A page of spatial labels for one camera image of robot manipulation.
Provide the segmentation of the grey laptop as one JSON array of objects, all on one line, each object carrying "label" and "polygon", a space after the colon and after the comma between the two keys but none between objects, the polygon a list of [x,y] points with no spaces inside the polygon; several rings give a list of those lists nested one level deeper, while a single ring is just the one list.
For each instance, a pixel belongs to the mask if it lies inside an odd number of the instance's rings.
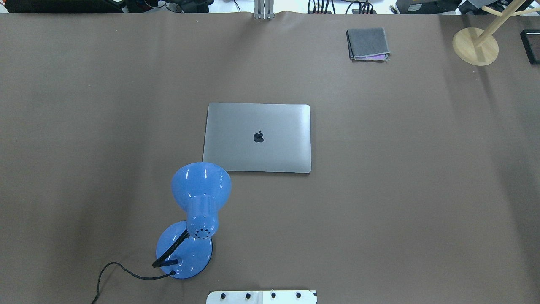
[{"label": "grey laptop", "polygon": [[202,159],[226,171],[312,171],[307,104],[210,103]]}]

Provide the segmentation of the blue desk lamp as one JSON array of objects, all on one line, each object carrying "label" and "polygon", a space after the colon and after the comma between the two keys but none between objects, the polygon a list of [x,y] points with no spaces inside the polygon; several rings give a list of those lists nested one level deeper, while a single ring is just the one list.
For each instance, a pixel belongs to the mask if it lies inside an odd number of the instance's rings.
[{"label": "blue desk lamp", "polygon": [[219,210],[231,194],[231,179],[217,164],[196,162],[179,168],[170,188],[186,220],[170,225],[160,235],[152,266],[166,276],[188,279],[210,263],[212,237],[219,228]]}]

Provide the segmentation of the folded grey cloth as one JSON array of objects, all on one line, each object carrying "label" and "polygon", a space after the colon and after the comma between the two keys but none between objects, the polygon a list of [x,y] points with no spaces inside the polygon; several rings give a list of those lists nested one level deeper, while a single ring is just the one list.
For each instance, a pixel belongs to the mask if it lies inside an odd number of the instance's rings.
[{"label": "folded grey cloth", "polygon": [[347,29],[350,60],[384,62],[390,60],[386,32],[383,27]]}]

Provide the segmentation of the wooden stand with round base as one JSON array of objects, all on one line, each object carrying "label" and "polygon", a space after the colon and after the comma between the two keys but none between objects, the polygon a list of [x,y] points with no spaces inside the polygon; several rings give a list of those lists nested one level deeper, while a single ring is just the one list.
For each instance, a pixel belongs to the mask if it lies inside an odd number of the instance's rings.
[{"label": "wooden stand with round base", "polygon": [[538,7],[519,10],[518,8],[524,3],[524,0],[513,0],[502,12],[482,6],[483,11],[495,15],[496,19],[485,30],[468,27],[455,33],[452,40],[454,52],[463,61],[478,67],[493,63],[499,53],[498,43],[493,33],[510,17],[540,11]]}]

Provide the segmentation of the black tray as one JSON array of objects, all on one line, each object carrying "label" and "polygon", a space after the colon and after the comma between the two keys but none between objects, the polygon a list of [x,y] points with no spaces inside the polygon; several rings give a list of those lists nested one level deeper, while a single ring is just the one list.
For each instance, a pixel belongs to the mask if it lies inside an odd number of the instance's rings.
[{"label": "black tray", "polygon": [[529,63],[540,64],[540,31],[524,29],[520,37]]}]

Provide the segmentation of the aluminium frame post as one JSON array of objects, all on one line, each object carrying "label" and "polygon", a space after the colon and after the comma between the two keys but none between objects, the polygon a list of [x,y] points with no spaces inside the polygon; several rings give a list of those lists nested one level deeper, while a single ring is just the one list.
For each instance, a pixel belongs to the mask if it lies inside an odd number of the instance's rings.
[{"label": "aluminium frame post", "polygon": [[255,0],[254,18],[260,20],[272,20],[275,17],[274,0]]}]

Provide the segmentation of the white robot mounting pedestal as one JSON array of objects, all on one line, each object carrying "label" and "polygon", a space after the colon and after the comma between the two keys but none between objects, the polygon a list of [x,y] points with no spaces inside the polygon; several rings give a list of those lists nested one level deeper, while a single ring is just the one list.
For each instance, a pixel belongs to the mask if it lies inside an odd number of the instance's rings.
[{"label": "white robot mounting pedestal", "polygon": [[317,304],[316,291],[311,290],[242,290],[215,291],[207,304]]}]

